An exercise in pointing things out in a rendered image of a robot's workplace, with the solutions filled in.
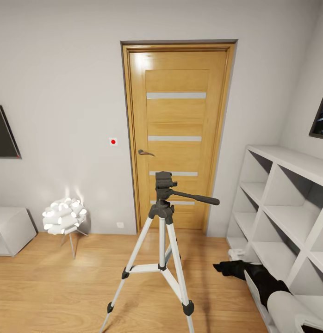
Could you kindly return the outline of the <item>camera tripod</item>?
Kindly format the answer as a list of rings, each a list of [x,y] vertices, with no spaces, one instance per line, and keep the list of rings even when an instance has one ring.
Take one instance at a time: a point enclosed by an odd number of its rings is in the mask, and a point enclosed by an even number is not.
[[[112,302],[110,302],[107,306],[107,316],[102,325],[102,328],[99,333],[102,333],[103,328],[109,318],[110,313],[114,308],[114,304],[118,298],[118,295],[124,285],[125,279],[129,277],[130,274],[135,273],[148,273],[148,272],[160,272],[163,274],[168,284],[179,298],[180,302],[183,306],[183,312],[187,317],[188,327],[190,333],[195,333],[194,326],[191,318],[191,314],[194,312],[194,303],[192,300],[188,299],[186,283],[183,273],[183,268],[181,264],[181,255],[179,255],[179,250],[177,246],[177,238],[174,232],[173,226],[173,213],[174,213],[174,205],[170,206],[170,202],[166,201],[169,199],[170,195],[179,195],[183,197],[193,198],[197,201],[201,201],[208,204],[219,205],[220,200],[212,197],[206,197],[201,195],[192,195],[179,191],[174,191],[170,189],[170,187],[177,186],[177,181],[172,181],[172,173],[171,172],[157,172],[155,173],[155,190],[156,190],[156,203],[151,206],[151,209],[148,214],[147,221],[141,231],[141,234],[138,238],[136,246],[133,250],[133,253],[130,257],[130,260],[127,266],[124,268],[122,273],[122,281],[118,287],[118,290],[114,296]],[[148,232],[149,226],[154,219],[155,215],[159,216],[159,244],[160,244],[160,263],[158,264],[147,264],[147,265],[133,265],[139,248]],[[166,229],[168,229],[168,235],[170,239],[170,245],[165,252],[165,242],[166,242]],[[173,254],[175,268],[177,272],[178,282],[175,280],[167,265]]]

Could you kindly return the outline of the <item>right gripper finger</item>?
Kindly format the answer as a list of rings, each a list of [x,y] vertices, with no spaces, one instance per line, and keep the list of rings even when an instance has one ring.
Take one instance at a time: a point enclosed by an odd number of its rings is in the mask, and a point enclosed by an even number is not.
[[[219,263],[219,264],[213,264],[213,267],[214,267],[218,272],[221,272],[221,271],[222,271],[221,263]]]

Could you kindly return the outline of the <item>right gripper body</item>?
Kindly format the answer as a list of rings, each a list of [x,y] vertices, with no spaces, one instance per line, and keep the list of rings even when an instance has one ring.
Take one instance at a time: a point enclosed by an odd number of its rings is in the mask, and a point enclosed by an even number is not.
[[[222,273],[224,276],[230,276],[233,275],[237,278],[240,278],[237,274],[237,266],[243,263],[243,260],[237,260],[237,261],[223,261],[221,262],[222,267]]]

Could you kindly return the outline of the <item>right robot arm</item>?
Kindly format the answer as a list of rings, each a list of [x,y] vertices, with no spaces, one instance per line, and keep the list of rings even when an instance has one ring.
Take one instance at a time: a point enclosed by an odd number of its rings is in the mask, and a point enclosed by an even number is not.
[[[323,320],[295,297],[282,280],[277,280],[262,263],[243,262],[243,248],[229,249],[229,261],[213,264],[224,276],[233,275],[248,282],[266,306],[279,333],[323,333]]]

